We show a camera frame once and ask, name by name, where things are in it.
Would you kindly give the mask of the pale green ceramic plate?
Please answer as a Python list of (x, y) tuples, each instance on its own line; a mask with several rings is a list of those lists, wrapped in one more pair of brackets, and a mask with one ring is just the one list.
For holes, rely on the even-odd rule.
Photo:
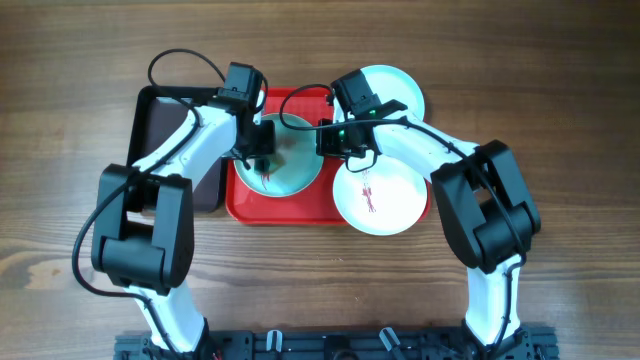
[(240, 180), (252, 191), (267, 197), (288, 197), (308, 187), (322, 169), (324, 158), (316, 154), (316, 132), (293, 130), (282, 125), (279, 114), (262, 117), (275, 124), (275, 153), (286, 158), (286, 164), (270, 175), (254, 172), (254, 160), (247, 170), (240, 160), (233, 162)]

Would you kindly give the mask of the white ceramic plate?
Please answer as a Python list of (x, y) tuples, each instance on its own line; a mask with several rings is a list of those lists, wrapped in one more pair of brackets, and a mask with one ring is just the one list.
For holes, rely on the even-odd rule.
[(355, 229), (376, 236), (399, 234), (430, 208), (427, 181), (404, 163), (384, 155), (358, 173), (341, 166), (333, 181), (339, 214)]

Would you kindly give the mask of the light blue ceramic plate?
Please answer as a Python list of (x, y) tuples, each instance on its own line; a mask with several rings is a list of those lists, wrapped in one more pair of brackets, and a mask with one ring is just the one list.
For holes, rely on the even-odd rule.
[[(374, 93), (382, 102), (395, 99), (407, 105), (408, 109), (399, 115), (407, 115), (412, 122), (424, 122), (426, 104), (424, 95), (416, 81), (403, 70), (390, 65), (369, 65), (360, 68)], [(333, 121), (343, 122), (338, 101), (333, 100)]]

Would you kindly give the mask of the green yellow sponge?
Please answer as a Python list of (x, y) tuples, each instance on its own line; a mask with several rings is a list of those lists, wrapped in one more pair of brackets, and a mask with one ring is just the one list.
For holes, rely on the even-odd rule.
[(270, 175), (286, 164), (286, 158), (281, 153), (264, 155), (254, 160), (254, 172), (259, 175)]

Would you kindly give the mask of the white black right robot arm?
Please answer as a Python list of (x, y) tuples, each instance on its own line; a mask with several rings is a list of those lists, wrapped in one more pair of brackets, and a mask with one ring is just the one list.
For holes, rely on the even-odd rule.
[(322, 155), (340, 157), (333, 199), (341, 216), (371, 235), (414, 225), (431, 190), (445, 239), (468, 274), (464, 325), (497, 355), (520, 327), (518, 276), (541, 219), (511, 149), (462, 141), (407, 116), (324, 120)]

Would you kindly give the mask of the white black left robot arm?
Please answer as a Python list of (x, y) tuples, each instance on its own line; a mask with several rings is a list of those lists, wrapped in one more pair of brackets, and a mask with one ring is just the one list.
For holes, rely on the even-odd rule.
[(190, 106), (153, 151), (101, 174), (91, 261), (134, 300), (151, 333), (142, 354), (156, 359), (213, 359), (206, 318), (187, 284), (195, 249), (194, 189), (226, 155), (267, 152), (263, 109), (209, 103)]

